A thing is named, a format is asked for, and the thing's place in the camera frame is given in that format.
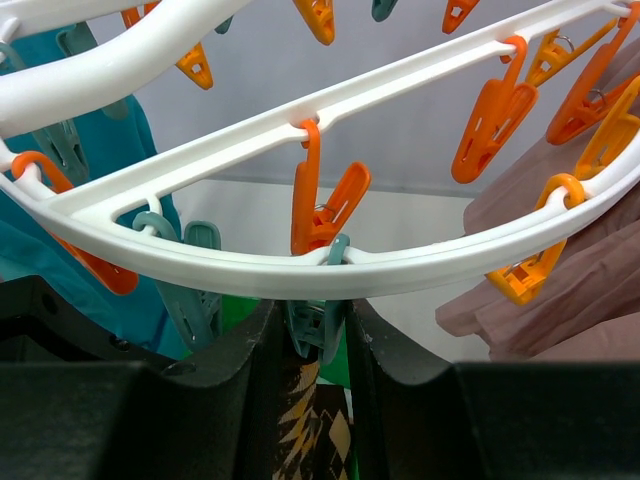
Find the curved white plastic rim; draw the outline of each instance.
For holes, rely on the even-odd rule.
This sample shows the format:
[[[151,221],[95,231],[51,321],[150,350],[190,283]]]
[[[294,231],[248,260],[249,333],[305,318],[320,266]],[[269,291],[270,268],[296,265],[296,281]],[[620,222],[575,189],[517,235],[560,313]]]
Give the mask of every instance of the curved white plastic rim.
[[[179,16],[184,20],[181,28],[191,29],[191,21],[203,22],[204,15],[182,12],[182,9],[187,10],[201,2],[164,0],[161,6],[168,6],[170,2],[174,5],[172,14],[176,15],[176,11],[180,11]],[[121,213],[144,204],[159,211],[157,199],[167,193],[277,145],[304,140],[304,131],[291,126],[303,118],[317,116],[320,130],[326,131],[336,121],[357,111],[483,59],[513,51],[512,46],[500,43],[498,39],[516,34],[529,41],[535,36],[603,9],[616,15],[625,15],[627,12],[624,7],[614,5],[613,1],[555,0],[278,107],[64,194],[55,195],[40,183],[36,167],[29,167],[15,183],[4,175],[0,176],[0,188],[46,229],[77,247],[143,275],[202,290],[272,299],[331,300],[417,291],[471,278],[533,255],[581,230],[611,208],[640,180],[640,166],[636,161],[640,150],[640,136],[607,169],[593,179],[582,182],[589,200],[576,208],[569,211],[565,209],[562,199],[566,192],[559,188],[549,197],[544,208],[505,225],[448,242],[396,252],[368,253],[348,248],[346,257],[350,264],[343,266],[318,266],[326,260],[328,248],[300,257],[218,252],[165,241],[153,237],[148,231],[135,232],[115,224],[114,219]],[[165,15],[168,11],[168,8],[162,10]],[[227,9],[220,16],[227,18],[231,13],[233,12]],[[154,20],[161,23],[162,16],[154,18],[151,14],[138,24],[142,26],[146,21],[146,35],[153,38],[154,34],[165,34],[161,28],[154,27]],[[216,21],[211,21],[211,18],[206,20],[208,25],[217,25],[217,18]],[[135,33],[138,25],[128,32]],[[178,42],[182,38],[176,31],[172,33],[174,41]],[[188,37],[187,43],[191,45],[196,41],[197,39],[194,41]],[[74,65],[82,66],[85,62],[98,65],[99,62],[92,62],[104,52],[111,51],[108,49],[112,42],[83,54],[86,56],[85,60]],[[73,58],[56,62],[59,64],[58,68],[62,67],[62,62],[69,60]],[[147,75],[148,72],[140,72],[139,77],[136,77],[138,65],[127,62],[123,61],[121,64],[122,68],[126,66],[130,69],[125,75],[127,91],[118,87],[119,97],[130,93],[128,88],[132,85],[135,85],[135,90],[140,82],[152,79]],[[159,65],[167,63],[167,59],[156,56],[151,63],[154,63],[157,70]],[[87,69],[89,73],[84,77],[84,81],[91,86],[87,87],[87,91],[99,97],[96,100],[91,95],[77,96],[77,92],[76,95],[68,96],[68,86],[63,85],[63,82],[71,79],[57,70],[57,75],[53,77],[55,82],[51,82],[51,78],[49,83],[42,82],[40,79],[45,67],[48,66],[19,72],[22,74],[19,82],[14,77],[18,74],[0,78],[0,132],[4,135],[39,128],[117,99],[98,91],[106,85],[93,78],[93,74],[99,75],[99,72]],[[15,92],[22,92],[18,100],[11,100],[2,88],[14,82],[21,84],[20,87],[14,85],[13,88]],[[49,110],[46,114],[44,107],[29,100],[25,93],[38,93],[45,85],[51,95],[47,108],[53,109],[53,112]],[[0,170],[10,168],[13,158],[14,154],[6,151],[6,148],[0,151]]]

